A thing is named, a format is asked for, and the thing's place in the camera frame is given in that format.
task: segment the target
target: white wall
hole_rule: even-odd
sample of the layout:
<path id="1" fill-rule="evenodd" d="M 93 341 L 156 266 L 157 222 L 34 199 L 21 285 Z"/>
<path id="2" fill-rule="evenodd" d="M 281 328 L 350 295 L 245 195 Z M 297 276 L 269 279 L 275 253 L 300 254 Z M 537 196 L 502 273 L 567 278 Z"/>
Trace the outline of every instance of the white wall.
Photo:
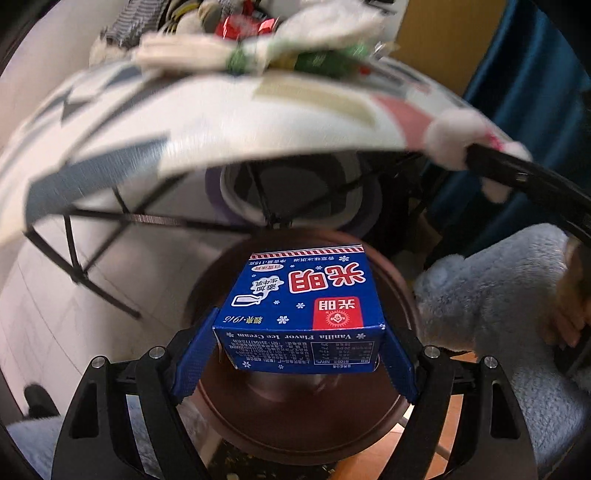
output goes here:
<path id="1" fill-rule="evenodd" d="M 0 76 L 0 150 L 12 131 L 70 74 L 127 0 L 61 0 L 39 20 Z"/>

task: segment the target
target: black handle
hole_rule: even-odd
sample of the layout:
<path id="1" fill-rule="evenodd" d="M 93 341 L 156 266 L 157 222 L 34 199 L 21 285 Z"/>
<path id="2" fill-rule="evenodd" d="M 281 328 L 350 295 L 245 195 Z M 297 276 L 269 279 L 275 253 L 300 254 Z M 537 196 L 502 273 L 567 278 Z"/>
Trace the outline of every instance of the black handle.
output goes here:
<path id="1" fill-rule="evenodd" d="M 466 164 L 477 175 L 519 190 L 533 203 L 558 214 L 560 226 L 581 240 L 586 248 L 591 248 L 591 197 L 573 182 L 541 165 L 482 145 L 468 147 Z M 562 373 L 572 376 L 590 353 L 591 327 L 585 326 L 575 348 L 555 348 L 554 363 Z"/>

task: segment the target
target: red packaging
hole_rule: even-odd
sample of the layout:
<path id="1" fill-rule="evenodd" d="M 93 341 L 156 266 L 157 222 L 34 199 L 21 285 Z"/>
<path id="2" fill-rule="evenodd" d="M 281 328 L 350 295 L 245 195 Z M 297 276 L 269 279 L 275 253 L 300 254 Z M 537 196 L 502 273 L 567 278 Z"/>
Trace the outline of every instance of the red packaging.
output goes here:
<path id="1" fill-rule="evenodd" d="M 227 38 L 228 40 L 241 40 L 243 38 L 272 33 L 275 30 L 276 24 L 276 18 L 269 18 L 259 22 L 246 15 L 230 15 L 218 24 L 216 35 Z"/>

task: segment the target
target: floor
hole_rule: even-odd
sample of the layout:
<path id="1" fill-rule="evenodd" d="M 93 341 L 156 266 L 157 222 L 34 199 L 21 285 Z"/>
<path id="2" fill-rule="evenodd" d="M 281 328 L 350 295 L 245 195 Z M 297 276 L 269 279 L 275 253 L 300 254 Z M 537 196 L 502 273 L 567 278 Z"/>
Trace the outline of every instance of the floor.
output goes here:
<path id="1" fill-rule="evenodd" d="M 130 205 L 146 191 L 147 183 L 122 188 Z M 115 208 L 111 193 L 85 204 Z M 203 173 L 192 175 L 152 211 L 220 220 L 204 194 Z M 83 264 L 113 228 L 112 223 L 73 219 Z M 38 231 L 69 258 L 61 218 L 45 220 Z M 19 406 L 26 409 L 23 387 L 40 382 L 65 413 L 94 356 L 123 361 L 138 358 L 154 345 L 165 345 L 181 326 L 184 304 L 200 273 L 239 238 L 129 228 L 91 270 L 90 278 L 139 309 L 140 320 L 75 285 L 34 246 L 22 242 L 0 293 L 0 368 Z"/>
<path id="2" fill-rule="evenodd" d="M 472 353 L 456 357 L 458 360 L 466 362 L 475 362 L 476 357 Z M 462 396 L 455 395 L 451 398 L 447 409 L 447 417 L 439 438 L 439 445 L 451 451 L 453 441 L 456 437 L 457 424 L 462 410 Z M 335 474 L 331 480 L 375 480 L 379 477 L 392 452 L 396 448 L 404 429 L 396 426 L 380 441 L 374 443 L 367 450 L 358 453 L 355 456 L 339 462 Z M 441 475 L 445 471 L 447 460 L 438 454 L 435 454 L 431 466 L 427 472 L 426 478 L 433 478 Z"/>

